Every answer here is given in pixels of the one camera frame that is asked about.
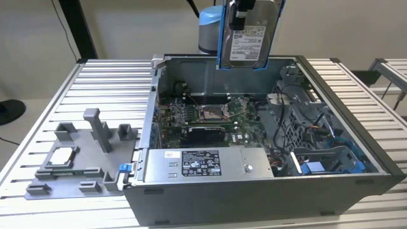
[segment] gray plastic bracket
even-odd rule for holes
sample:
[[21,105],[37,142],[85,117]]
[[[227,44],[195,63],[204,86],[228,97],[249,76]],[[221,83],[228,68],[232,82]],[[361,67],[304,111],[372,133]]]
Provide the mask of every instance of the gray plastic bracket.
[[82,175],[86,178],[104,177],[104,171],[101,170],[100,167],[86,168],[85,170],[86,171],[82,173]]
[[108,138],[111,137],[111,132],[108,129],[108,125],[101,124],[99,119],[100,110],[99,108],[86,108],[82,113],[82,118],[89,122],[93,133],[92,136],[97,140],[100,144],[100,148],[104,153],[112,151],[112,145],[108,142]]
[[52,169],[50,168],[38,169],[34,173],[34,177],[38,180],[53,180],[56,178],[56,176],[52,175]]
[[96,181],[82,181],[78,184],[81,192],[100,192],[100,185]]
[[104,174],[103,185],[108,191],[117,191],[117,180],[119,180],[119,172],[115,175],[115,179],[112,179],[108,173]]
[[32,195],[48,195],[50,190],[49,186],[44,184],[29,184],[25,191]]
[[133,133],[132,131],[132,127],[129,124],[120,124],[119,125],[119,129],[117,129],[117,133],[119,133],[119,138],[120,141],[131,141],[136,139],[137,136],[137,130]]
[[60,142],[72,142],[70,133],[76,133],[77,130],[72,123],[60,123],[54,130],[56,138]]

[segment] metal slats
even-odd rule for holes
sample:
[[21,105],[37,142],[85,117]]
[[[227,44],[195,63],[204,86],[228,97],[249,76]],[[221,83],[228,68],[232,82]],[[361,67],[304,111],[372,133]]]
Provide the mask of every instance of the metal slats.
[[[331,85],[339,98],[347,103],[363,126],[387,148],[385,152],[407,173],[407,131],[393,115],[365,92],[341,66],[329,59],[312,59],[309,63]],[[115,128],[121,123],[143,128],[151,83],[149,61],[89,60],[81,66],[74,81],[62,98],[44,119],[28,146],[0,187],[0,226],[29,228],[57,223],[68,228],[139,227],[124,196],[103,198],[73,198],[26,201],[21,197],[30,178],[50,150],[53,130],[62,121],[72,121],[76,128],[89,128],[81,119],[85,108],[97,107],[100,118]],[[259,228],[401,228],[407,226],[407,180],[381,196],[360,200],[345,214],[335,217],[284,219],[221,225],[188,226],[189,229],[259,229]]]
[[[26,181],[33,178],[33,174],[38,169],[36,166],[42,164],[46,152],[50,150],[56,140],[53,130],[57,124],[60,122],[72,122],[77,129],[91,128],[89,123],[82,120],[82,112],[86,108],[99,108],[101,110],[100,120],[105,121],[111,128],[117,128],[120,124],[131,124],[133,128],[139,129],[137,137],[140,137],[151,78],[149,61],[104,62],[89,60],[86,64],[80,66],[68,83],[69,86],[62,92],[64,96],[56,102],[21,153],[20,160],[16,162],[2,182],[0,196],[5,197],[5,200],[24,195],[25,187],[29,183]],[[6,211],[13,209],[2,208],[2,200],[0,200],[0,207]],[[50,211],[38,206],[36,208],[36,211],[41,211],[41,209],[44,212]]]

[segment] white wall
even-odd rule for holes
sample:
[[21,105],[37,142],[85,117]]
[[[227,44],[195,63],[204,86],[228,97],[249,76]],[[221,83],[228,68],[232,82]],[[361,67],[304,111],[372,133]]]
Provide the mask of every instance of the white wall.
[[[203,9],[212,0],[195,2]],[[81,4],[101,58],[196,52],[197,19],[184,0]],[[287,0],[272,53],[339,57],[352,69],[365,69],[377,57],[405,58],[405,9],[407,0]],[[50,97],[72,66],[50,0],[1,0],[0,91]]]
[[50,0],[0,0],[0,94],[52,97],[73,63]]
[[337,57],[351,69],[407,58],[407,0],[287,0],[275,54]]

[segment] side panel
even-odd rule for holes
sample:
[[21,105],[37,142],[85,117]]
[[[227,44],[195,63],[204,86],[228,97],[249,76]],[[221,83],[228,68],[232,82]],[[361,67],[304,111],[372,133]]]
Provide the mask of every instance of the side panel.
[[151,226],[339,215],[363,197],[379,194],[384,182],[385,177],[329,177],[123,191],[140,225]]
[[355,115],[351,113],[347,106],[343,104],[341,100],[336,96],[335,92],[332,91],[331,87],[323,80],[321,76],[312,68],[311,64],[308,63],[307,59],[303,56],[297,57],[297,63],[304,68],[309,81],[313,84],[313,87],[317,88],[316,90],[323,93],[327,103],[332,109],[336,110],[339,116],[344,120],[345,124],[348,125],[352,133],[355,134],[357,140],[361,142],[363,146],[367,148],[368,152],[373,156],[375,160],[377,161],[379,165],[384,169],[387,173],[392,176],[388,178],[387,186],[383,187],[383,192],[385,192],[392,186],[395,186],[404,178],[405,175],[400,168],[396,166],[393,161],[391,160],[389,156],[384,152],[383,148],[377,144],[376,140],[372,138],[369,133],[367,132],[365,128],[357,121]]

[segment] blue latch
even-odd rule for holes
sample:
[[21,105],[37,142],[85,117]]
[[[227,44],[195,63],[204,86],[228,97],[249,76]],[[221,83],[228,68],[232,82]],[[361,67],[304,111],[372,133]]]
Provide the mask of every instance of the blue latch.
[[133,170],[133,164],[121,164],[119,166],[119,172],[120,173],[131,173]]

